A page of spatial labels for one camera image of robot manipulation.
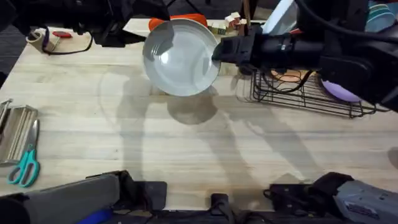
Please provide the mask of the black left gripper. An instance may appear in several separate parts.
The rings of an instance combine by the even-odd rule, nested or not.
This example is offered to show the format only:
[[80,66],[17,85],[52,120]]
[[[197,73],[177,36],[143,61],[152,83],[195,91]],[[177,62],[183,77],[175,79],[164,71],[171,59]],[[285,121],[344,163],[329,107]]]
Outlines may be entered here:
[[124,30],[134,14],[170,20],[163,0],[79,0],[73,1],[73,31],[91,34],[103,47],[125,47],[145,42],[145,36]]

